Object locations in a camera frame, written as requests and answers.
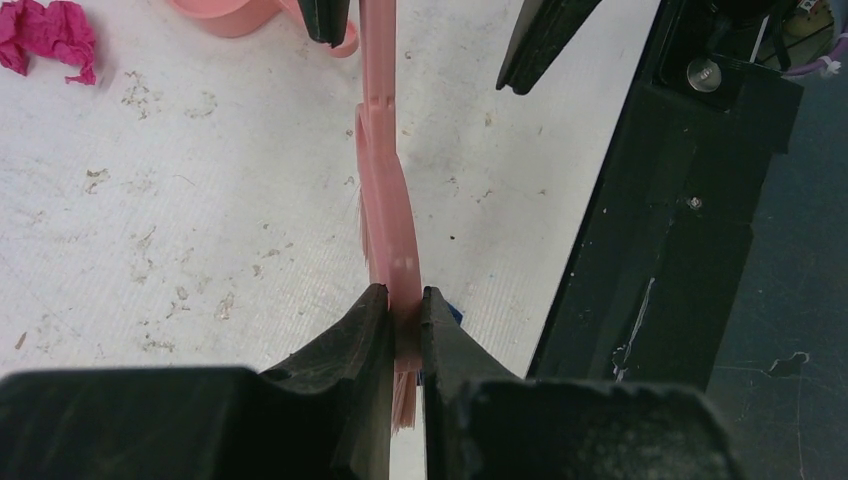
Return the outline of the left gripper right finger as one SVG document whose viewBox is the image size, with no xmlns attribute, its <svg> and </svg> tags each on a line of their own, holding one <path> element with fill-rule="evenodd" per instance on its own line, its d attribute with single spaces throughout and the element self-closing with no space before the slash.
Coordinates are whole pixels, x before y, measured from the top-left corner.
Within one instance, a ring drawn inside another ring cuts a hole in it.
<svg viewBox="0 0 848 480">
<path fill-rule="evenodd" d="M 455 321 L 421 304 L 426 474 L 431 479 L 741 479 L 705 397 L 688 388 L 522 379 Z"/>
</svg>

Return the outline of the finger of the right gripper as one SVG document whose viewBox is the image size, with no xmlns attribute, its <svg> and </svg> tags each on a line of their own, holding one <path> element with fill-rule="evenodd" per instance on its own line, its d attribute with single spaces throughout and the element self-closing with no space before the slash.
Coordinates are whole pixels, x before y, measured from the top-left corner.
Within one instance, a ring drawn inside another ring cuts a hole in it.
<svg viewBox="0 0 848 480">
<path fill-rule="evenodd" d="M 600 0 L 526 0 L 520 9 L 496 89 L 526 95 L 586 22 Z"/>
<path fill-rule="evenodd" d="M 330 47 L 339 47 L 345 40 L 349 0 L 298 0 L 309 37 Z"/>
</svg>

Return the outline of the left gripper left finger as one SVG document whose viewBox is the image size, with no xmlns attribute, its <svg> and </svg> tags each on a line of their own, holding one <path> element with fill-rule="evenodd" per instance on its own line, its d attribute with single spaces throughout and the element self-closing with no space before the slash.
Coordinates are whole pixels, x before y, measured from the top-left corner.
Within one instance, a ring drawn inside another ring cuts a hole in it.
<svg viewBox="0 0 848 480">
<path fill-rule="evenodd" d="M 394 335 L 369 286 L 277 365 L 66 369 L 1 382 L 5 479 L 385 479 Z"/>
</svg>

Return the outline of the pink hand brush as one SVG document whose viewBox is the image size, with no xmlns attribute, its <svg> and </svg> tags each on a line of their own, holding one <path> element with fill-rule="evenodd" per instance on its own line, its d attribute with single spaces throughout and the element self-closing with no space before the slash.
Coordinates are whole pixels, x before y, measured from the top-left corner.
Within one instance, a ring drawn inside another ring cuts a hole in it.
<svg viewBox="0 0 848 480">
<path fill-rule="evenodd" d="M 359 4 L 363 100 L 355 122 L 363 253 L 371 282 L 388 290 L 394 324 L 394 432 L 415 425 L 423 297 L 414 215 L 397 153 L 396 12 L 392 0 Z"/>
</svg>

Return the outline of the pink dustpan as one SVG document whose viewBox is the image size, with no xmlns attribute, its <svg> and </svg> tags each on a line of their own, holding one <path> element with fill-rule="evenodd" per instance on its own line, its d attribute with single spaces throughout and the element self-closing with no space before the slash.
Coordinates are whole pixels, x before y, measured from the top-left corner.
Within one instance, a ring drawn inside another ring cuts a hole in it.
<svg viewBox="0 0 848 480">
<path fill-rule="evenodd" d="M 308 35 L 297 1 L 169 0 L 168 4 L 201 29 L 218 37 L 237 38 L 245 36 L 279 14 L 286 15 Z M 339 47 L 321 45 L 329 55 L 336 58 L 346 58 L 355 53 L 359 46 L 359 36 L 355 24 L 349 20 L 349 14 L 343 43 Z"/>
</svg>

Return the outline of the dark blue paper scrap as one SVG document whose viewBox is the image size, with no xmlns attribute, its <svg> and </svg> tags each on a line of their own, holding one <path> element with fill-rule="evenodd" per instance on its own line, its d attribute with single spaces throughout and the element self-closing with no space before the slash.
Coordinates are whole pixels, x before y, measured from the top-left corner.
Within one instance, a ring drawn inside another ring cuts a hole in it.
<svg viewBox="0 0 848 480">
<path fill-rule="evenodd" d="M 451 303 L 448 303 L 447 306 L 448 306 L 448 309 L 449 309 L 449 311 L 452 315 L 452 318 L 456 322 L 456 324 L 461 325 L 463 318 L 464 318 L 464 315 L 455 306 L 453 306 Z"/>
</svg>

